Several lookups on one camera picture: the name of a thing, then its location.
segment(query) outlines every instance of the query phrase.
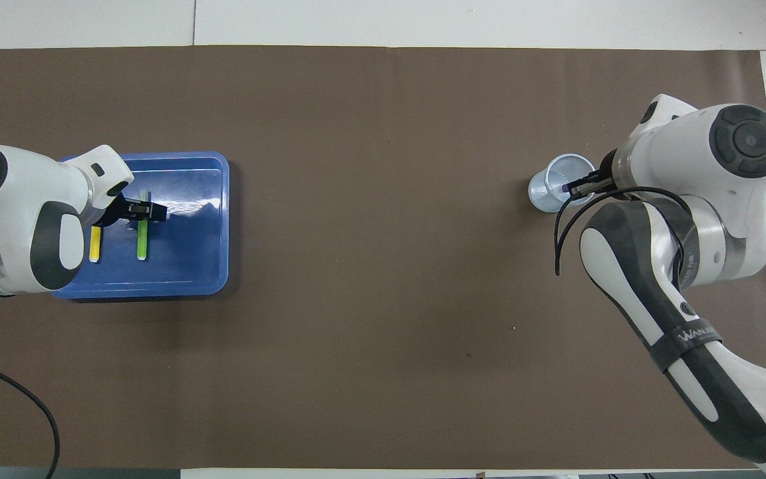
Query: brown table surface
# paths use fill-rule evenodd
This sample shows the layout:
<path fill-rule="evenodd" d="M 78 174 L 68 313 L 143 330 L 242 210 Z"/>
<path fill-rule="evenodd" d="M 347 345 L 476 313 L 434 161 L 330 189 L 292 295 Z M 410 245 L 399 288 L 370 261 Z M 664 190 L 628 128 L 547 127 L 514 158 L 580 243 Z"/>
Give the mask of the brown table surface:
<path fill-rule="evenodd" d="M 749 466 L 576 241 L 553 276 L 554 216 L 526 197 L 557 154 L 598 162 L 659 93 L 765 106 L 757 52 L 0 51 L 0 143 L 222 152 L 232 239 L 212 297 L 0 300 L 0 369 L 55 413 L 62 466 Z M 766 367 L 766 269 L 688 294 Z M 50 454 L 0 383 L 0 466 Z"/>

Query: cable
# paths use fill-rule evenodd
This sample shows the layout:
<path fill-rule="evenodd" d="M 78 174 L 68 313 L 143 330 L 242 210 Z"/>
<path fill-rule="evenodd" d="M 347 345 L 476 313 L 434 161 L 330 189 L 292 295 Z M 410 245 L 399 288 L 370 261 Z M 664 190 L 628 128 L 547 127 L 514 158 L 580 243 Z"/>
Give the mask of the cable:
<path fill-rule="evenodd" d="M 615 191 L 611 191 L 608 193 L 605 193 L 599 197 L 596 197 L 596 199 L 593 199 L 589 203 L 585 204 L 583 207 L 581 207 L 580 210 L 575 212 L 575 215 L 572 216 L 572 219 L 569 220 L 569 222 L 566 224 L 566 227 L 563 228 L 563 233 L 561 234 L 560 238 L 557 237 L 557 230 L 559 230 L 560 226 L 560 215 L 563 214 L 563 210 L 566 209 L 566 206 L 571 203 L 572 197 L 569 197 L 568 200 L 566 200 L 565 203 L 563 203 L 563 206 L 561 206 L 561 209 L 557 212 L 557 218 L 555 219 L 555 242 L 554 242 L 554 273 L 556 276 L 560 276 L 560 255 L 563 251 L 563 242 L 566 240 L 566 236 L 569 234 L 569 230 L 572 229 L 572 226 L 575 224 L 575 222 L 578 220 L 578 218 L 581 218 L 581 215 L 583 215 L 587 210 L 595 206 L 596 204 L 607 200 L 608 198 L 613 198 L 615 196 L 618 196 L 620 194 L 626 194 L 626 193 L 636 193 L 636 192 L 646 192 L 646 193 L 655 193 L 655 194 L 661 194 L 665 197 L 668 197 L 669 199 L 675 201 L 675 203 L 678 203 L 679 206 L 682 207 L 685 212 L 687 212 L 689 215 L 690 213 L 690 207 L 688 204 L 682 200 L 680 196 L 678 196 L 675 193 L 672 193 L 672 191 L 667 191 L 666 189 L 661 188 L 651 188 L 651 187 L 631 187 L 631 188 L 621 188 L 617 189 Z M 681 269 L 681 261 L 683 261 L 684 258 L 684 248 L 682 246 L 682 243 L 678 240 L 678 236 L 676 236 L 675 231 L 672 230 L 671 227 L 668 229 L 673 237 L 673 239 L 676 240 L 676 243 L 678 244 L 678 251 L 677 251 L 677 259 L 678 263 L 674 260 L 673 261 L 673 285 L 678 284 L 678 271 Z"/>
<path fill-rule="evenodd" d="M 35 403 L 41 411 L 43 411 L 43 415 L 46 416 L 46 419 L 48 419 L 49 427 L 52 428 L 52 440 L 55 442 L 55 454 L 52 455 L 52 464 L 49 464 L 49 472 L 46 473 L 46 479 L 51 479 L 52 475 L 55 473 L 55 469 L 58 467 L 58 457 L 61 455 L 61 438 L 58 435 L 58 425 L 55 424 L 55 418 L 52 417 L 52 412 L 49 412 L 48 407 L 46 407 L 46 405 L 43 404 L 43 402 L 40 401 L 36 395 L 31 393 L 31 391 L 28 391 L 25 386 L 19 384 L 13 379 L 10 379 L 3 373 L 0 373 L 0 379 L 15 387 L 19 392 L 28 397 L 28 399 L 31 399 L 31 401 Z"/>

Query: blue tray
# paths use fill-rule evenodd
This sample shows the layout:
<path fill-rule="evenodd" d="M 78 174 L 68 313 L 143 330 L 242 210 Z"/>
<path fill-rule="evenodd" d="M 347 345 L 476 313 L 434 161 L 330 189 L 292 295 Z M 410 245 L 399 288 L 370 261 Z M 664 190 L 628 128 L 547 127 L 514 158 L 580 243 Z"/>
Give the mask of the blue tray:
<path fill-rule="evenodd" d="M 134 174 L 122 193 L 168 207 L 166 222 L 150 222 L 147 258 L 136 257 L 137 223 L 103 228 L 100 261 L 88 261 L 56 297 L 160 297 L 221 291 L 229 275 L 229 164 L 218 152 L 121 155 Z"/>

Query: white floor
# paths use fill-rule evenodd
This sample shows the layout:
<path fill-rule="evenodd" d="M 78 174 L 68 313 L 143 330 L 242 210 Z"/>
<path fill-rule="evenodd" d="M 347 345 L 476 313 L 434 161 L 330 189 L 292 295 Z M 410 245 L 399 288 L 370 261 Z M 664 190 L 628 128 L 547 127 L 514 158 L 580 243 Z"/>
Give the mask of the white floor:
<path fill-rule="evenodd" d="M 0 49 L 146 45 L 759 49 L 766 88 L 766 1 L 0 0 Z M 469 476 L 478 470 L 315 472 L 392 478 Z M 191 470 L 183 476 L 311 473 Z"/>

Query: velcro strap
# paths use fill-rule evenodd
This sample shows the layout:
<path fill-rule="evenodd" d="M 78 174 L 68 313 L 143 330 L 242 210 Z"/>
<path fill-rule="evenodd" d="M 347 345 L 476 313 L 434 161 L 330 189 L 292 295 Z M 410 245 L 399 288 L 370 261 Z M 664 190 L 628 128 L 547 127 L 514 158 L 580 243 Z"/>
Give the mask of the velcro strap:
<path fill-rule="evenodd" d="M 650 355 L 660 372 L 665 372 L 672 363 L 678 361 L 690 349 L 698 348 L 711 343 L 722 341 L 718 333 L 707 319 L 692 319 L 677 325 L 672 330 L 666 331 L 664 336 L 650 348 Z"/>

